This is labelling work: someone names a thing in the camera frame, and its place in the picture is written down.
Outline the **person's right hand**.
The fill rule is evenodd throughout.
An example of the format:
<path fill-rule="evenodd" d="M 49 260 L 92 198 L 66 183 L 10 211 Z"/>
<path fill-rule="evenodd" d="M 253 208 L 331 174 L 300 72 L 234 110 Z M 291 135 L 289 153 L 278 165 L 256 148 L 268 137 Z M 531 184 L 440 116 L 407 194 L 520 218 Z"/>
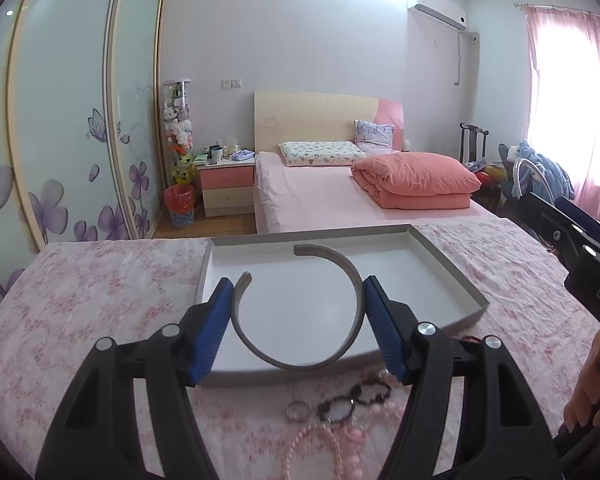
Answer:
<path fill-rule="evenodd" d="M 569 432 L 577 427 L 600 428 L 600 409 L 594 413 L 594 406 L 600 402 L 600 330 L 596 333 L 588 358 L 586 359 L 571 399 L 564 408 L 564 424 Z"/>

